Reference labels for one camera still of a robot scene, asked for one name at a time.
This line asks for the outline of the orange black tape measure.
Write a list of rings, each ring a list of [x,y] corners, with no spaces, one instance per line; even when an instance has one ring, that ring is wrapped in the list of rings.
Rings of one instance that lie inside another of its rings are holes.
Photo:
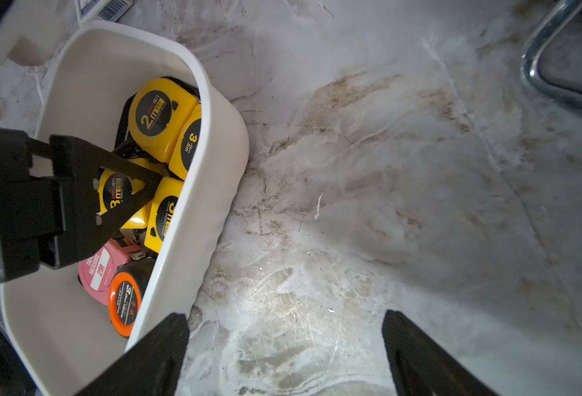
[[[132,333],[155,262],[154,257],[148,257],[124,264],[111,282],[107,305],[110,321],[124,338]]]

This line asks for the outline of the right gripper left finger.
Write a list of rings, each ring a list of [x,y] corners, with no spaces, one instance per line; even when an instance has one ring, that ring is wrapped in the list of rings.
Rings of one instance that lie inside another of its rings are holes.
[[[190,340],[187,317],[171,313],[79,395],[173,395]]]

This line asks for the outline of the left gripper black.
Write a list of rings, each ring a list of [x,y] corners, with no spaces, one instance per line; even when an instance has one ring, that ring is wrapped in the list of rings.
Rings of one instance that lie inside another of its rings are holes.
[[[33,158],[50,158],[51,178]],[[67,135],[48,145],[0,128],[0,283],[80,262],[112,239],[154,198],[162,166]]]

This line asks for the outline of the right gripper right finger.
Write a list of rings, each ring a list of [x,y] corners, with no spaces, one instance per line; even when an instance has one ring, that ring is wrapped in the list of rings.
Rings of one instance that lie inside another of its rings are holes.
[[[382,336],[397,394],[495,394],[404,313],[386,312]]]

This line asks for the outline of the yellow 3.5m tape measure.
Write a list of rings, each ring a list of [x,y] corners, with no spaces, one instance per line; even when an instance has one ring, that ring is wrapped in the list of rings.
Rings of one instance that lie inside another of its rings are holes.
[[[185,122],[172,153],[168,168],[171,173],[185,180],[200,140],[202,108],[197,105]]]

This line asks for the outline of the white plastic storage box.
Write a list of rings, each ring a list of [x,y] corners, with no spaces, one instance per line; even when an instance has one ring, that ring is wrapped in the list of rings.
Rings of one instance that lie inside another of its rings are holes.
[[[201,142],[131,336],[114,331],[106,307],[78,284],[75,266],[43,268],[0,287],[8,335],[44,394],[75,394],[168,314],[190,313],[245,173],[245,122],[200,61],[175,41],[119,23],[88,23],[63,47],[35,136],[61,133],[113,149],[124,101],[162,76],[200,90]]]

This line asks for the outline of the yellow 3m tape measure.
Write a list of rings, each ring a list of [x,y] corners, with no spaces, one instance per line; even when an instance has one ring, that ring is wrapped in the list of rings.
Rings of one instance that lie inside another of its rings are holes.
[[[152,200],[144,245],[155,253],[161,251],[183,185],[180,179],[163,178]]]
[[[163,177],[168,175],[166,167],[162,163],[156,163],[147,158],[129,158],[128,161],[155,173],[160,173]],[[142,191],[145,187],[143,181],[110,169],[106,169],[101,173],[99,183],[98,195],[101,215],[120,204],[125,204],[135,193]],[[153,198],[154,196],[151,196],[150,201],[136,211],[121,226],[121,229],[147,229]]]

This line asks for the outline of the yellow 2m tape measure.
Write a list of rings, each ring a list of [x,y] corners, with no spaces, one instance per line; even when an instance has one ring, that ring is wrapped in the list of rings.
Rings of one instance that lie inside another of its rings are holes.
[[[145,156],[169,163],[177,138],[198,105],[199,89],[188,82],[168,76],[147,82],[124,104],[115,151],[126,157],[136,146]]]

